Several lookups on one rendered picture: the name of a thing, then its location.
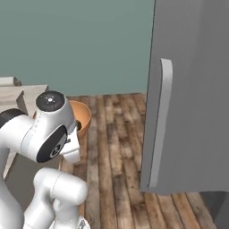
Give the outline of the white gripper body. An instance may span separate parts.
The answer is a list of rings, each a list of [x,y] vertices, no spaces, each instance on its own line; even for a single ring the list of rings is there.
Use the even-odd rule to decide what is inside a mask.
[[[61,150],[61,155],[68,163],[75,164],[80,161],[80,151],[78,139],[68,139]]]

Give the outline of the orange bowl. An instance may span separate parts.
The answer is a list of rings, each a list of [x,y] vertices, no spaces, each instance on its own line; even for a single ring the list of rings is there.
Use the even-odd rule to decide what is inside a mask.
[[[78,130],[78,135],[82,138],[88,131],[91,122],[91,112],[89,108],[80,101],[71,100],[70,104],[72,106],[75,119],[81,123],[81,127]]]

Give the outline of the grey fridge door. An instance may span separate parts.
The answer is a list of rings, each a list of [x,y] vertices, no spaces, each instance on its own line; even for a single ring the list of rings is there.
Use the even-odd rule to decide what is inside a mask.
[[[161,58],[173,63],[173,85],[150,187]],[[140,190],[229,191],[229,0],[155,0]]]

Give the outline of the grey fridge body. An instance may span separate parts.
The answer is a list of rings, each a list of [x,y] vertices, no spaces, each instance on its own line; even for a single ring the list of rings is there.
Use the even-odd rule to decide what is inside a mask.
[[[218,229],[229,229],[229,192],[204,191],[200,196]]]

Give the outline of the beige kitchen counter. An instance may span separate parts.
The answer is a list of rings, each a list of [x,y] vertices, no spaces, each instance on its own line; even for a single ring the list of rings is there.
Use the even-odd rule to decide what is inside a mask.
[[[0,87],[0,113],[9,108],[19,108],[29,116],[35,114],[35,100],[48,90],[47,85]],[[33,197],[33,177],[42,167],[58,168],[60,157],[43,164],[36,164],[13,150],[4,166],[4,180],[11,194],[25,210]]]

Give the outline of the white flat block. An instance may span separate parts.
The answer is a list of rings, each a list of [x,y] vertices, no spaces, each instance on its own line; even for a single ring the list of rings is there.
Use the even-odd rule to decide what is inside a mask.
[[[21,86],[21,82],[13,76],[0,77],[0,87]]]

